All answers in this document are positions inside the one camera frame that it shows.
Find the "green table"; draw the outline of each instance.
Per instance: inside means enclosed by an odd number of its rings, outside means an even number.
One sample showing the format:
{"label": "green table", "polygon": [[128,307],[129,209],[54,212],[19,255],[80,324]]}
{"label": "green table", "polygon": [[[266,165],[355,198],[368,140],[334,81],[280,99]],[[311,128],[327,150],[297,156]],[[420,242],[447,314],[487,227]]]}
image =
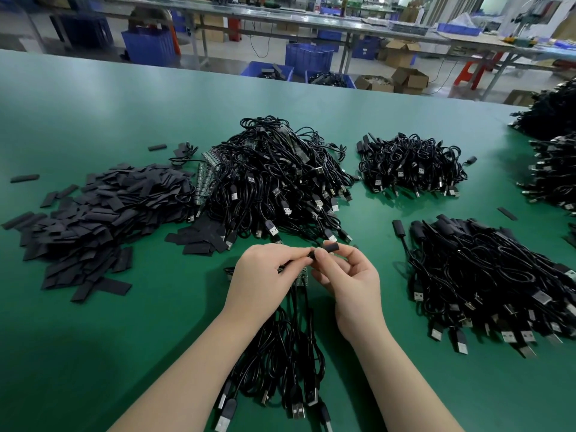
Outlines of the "green table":
{"label": "green table", "polygon": [[[416,132],[461,146],[464,158],[476,155],[459,199],[386,200],[356,184],[339,216],[380,273],[390,330],[466,431],[572,429],[576,343],[554,348],[537,336],[538,358],[526,360],[470,329],[468,356],[455,353],[447,336],[430,340],[426,319],[408,300],[404,253],[391,226],[393,219],[407,227],[440,213],[476,217],[511,227],[529,248],[576,267],[575,250],[560,239],[565,212],[528,204],[515,186],[535,160],[526,138],[506,126],[515,108],[11,51],[0,51],[0,72],[2,221],[38,211],[47,192],[81,184],[87,173],[119,162],[165,163],[183,141],[205,151],[236,134],[248,116],[311,125],[328,142],[348,145],[343,167],[350,172],[356,142],[368,131]],[[146,149],[159,143],[170,149]],[[31,173],[40,180],[8,183]],[[135,244],[133,269],[115,276],[133,283],[126,297],[97,292],[83,305],[69,302],[70,289],[40,291],[45,263],[22,262],[18,232],[0,230],[0,430],[103,431],[205,329],[227,293],[222,268],[258,240],[239,239],[212,258],[183,256],[164,242],[177,227],[162,226]],[[335,327],[331,298],[317,284],[310,297],[327,357],[320,394],[334,430],[383,430],[361,368]],[[280,408],[241,397],[229,431],[320,431],[309,416],[311,422],[293,421]]]}

